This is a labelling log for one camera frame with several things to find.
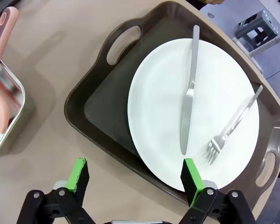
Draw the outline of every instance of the fork handle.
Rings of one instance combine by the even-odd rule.
[[[251,98],[250,102],[248,103],[248,105],[246,106],[246,108],[243,110],[243,112],[241,113],[241,115],[238,117],[238,119],[234,122],[234,124],[231,126],[231,128],[229,129],[229,131],[223,136],[223,139],[225,140],[229,135],[231,135],[231,133],[234,131],[234,129],[238,126],[238,124],[241,122],[241,120],[244,118],[244,116],[247,114],[247,112],[249,111],[249,109],[251,108],[251,106],[253,105],[254,101],[257,99],[257,97],[259,96],[259,94],[261,93],[263,87],[262,85],[260,85],[260,87],[258,88],[258,90],[256,91],[256,93],[254,94],[254,96]]]

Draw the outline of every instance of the pink handle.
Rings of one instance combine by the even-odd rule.
[[[0,133],[4,134],[8,127],[9,108],[5,99],[0,95]]]
[[[18,15],[19,12],[15,7],[8,7],[0,17],[0,60]]]

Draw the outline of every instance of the silver fork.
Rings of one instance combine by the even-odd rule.
[[[254,96],[251,98],[250,102],[246,106],[246,108],[242,111],[241,115],[237,118],[237,120],[234,122],[234,124],[231,126],[231,128],[228,130],[226,134],[220,134],[215,137],[213,137],[208,145],[208,148],[204,154],[204,157],[207,161],[207,163],[210,165],[213,164],[219,153],[221,152],[222,148],[224,147],[225,141],[228,138],[228,136],[231,135],[231,133],[234,131],[234,129],[239,125],[241,120],[244,118],[244,116],[247,114],[251,106],[253,105],[254,101],[257,99],[259,94],[261,93],[263,87],[262,85],[258,88]]]

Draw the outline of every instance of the knife blade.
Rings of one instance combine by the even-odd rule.
[[[180,145],[181,145],[181,152],[183,155],[187,153],[187,146],[188,146],[188,139],[189,139],[189,129],[190,129],[190,122],[191,122],[191,113],[192,113],[195,77],[196,77],[196,68],[197,68],[199,32],[200,32],[199,26],[195,25],[193,28],[192,58],[191,58],[189,87],[184,97],[183,107],[182,107]]]

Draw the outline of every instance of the round plate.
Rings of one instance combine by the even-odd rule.
[[[191,42],[173,40],[153,50],[135,73],[127,105],[129,127],[140,157],[160,180],[181,191],[184,158],[193,158],[202,179],[222,188],[248,164],[259,131],[255,102],[215,162],[207,164],[203,154],[209,141],[225,129],[254,91],[231,56],[213,44],[199,41],[188,148],[182,155],[181,111],[189,82]]]

